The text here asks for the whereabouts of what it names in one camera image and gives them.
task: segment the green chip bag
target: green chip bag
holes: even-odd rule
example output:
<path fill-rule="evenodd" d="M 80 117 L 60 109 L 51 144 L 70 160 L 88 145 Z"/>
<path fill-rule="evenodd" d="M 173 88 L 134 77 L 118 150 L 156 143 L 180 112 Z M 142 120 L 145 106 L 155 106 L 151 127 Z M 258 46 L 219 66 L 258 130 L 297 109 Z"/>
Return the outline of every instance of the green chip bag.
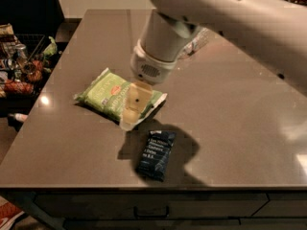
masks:
<path fill-rule="evenodd" d="M 82 93 L 75 95 L 74 99 L 104 113 L 109 119 L 120 122 L 130 85 L 129 81 L 111 73 L 107 68 Z M 166 97 L 167 94 L 154 90 L 137 125 L 163 103 Z"/>

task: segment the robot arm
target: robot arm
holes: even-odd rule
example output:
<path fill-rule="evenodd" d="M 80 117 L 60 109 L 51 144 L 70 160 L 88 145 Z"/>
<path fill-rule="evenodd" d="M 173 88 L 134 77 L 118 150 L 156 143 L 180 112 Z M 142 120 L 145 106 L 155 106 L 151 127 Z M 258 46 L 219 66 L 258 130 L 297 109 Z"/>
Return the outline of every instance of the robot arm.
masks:
<path fill-rule="evenodd" d="M 206 27 L 307 91 L 307 10 L 282 0 L 152 0 L 131 58 L 135 76 L 164 82 L 182 48 Z"/>

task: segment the black packet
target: black packet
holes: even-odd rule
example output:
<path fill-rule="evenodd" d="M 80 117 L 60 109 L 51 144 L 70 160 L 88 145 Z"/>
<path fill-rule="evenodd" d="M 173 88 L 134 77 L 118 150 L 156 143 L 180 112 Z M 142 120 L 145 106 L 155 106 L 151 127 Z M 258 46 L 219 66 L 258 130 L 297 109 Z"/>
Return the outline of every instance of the black packet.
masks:
<path fill-rule="evenodd" d="M 136 171 L 151 179 L 164 181 L 164 174 L 175 137 L 176 134 L 172 131 L 150 131 Z"/>

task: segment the gray tabletop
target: gray tabletop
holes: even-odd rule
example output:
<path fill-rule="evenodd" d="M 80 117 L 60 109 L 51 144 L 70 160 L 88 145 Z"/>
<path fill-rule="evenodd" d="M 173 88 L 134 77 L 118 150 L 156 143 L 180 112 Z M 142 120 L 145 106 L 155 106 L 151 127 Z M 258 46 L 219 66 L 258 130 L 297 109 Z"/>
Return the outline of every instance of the gray tabletop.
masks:
<path fill-rule="evenodd" d="M 133 81 L 148 15 L 86 13 L 1 164 L 0 187 L 306 189 L 307 97 L 215 34 L 154 88 L 167 101 L 137 130 L 73 100 L 107 67 Z M 177 133 L 164 182 L 135 172 L 156 129 Z"/>

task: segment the green object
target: green object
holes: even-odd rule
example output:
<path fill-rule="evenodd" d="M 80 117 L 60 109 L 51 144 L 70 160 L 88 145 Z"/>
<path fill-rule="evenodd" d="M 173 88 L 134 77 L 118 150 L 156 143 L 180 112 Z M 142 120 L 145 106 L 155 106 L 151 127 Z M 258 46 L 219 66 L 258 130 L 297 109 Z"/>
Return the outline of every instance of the green object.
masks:
<path fill-rule="evenodd" d="M 109 119 L 119 122 L 129 88 L 129 81 L 111 73 L 107 68 L 82 93 L 75 95 L 74 99 L 106 114 Z M 164 102 L 166 96 L 167 94 L 154 90 L 152 98 L 142 112 L 137 124 L 147 118 L 155 108 Z"/>
<path fill-rule="evenodd" d="M 45 59 L 50 58 L 51 56 L 55 55 L 58 52 L 58 45 L 56 41 L 51 36 L 49 36 L 49 39 L 51 43 L 46 47 L 46 49 L 43 52 Z"/>

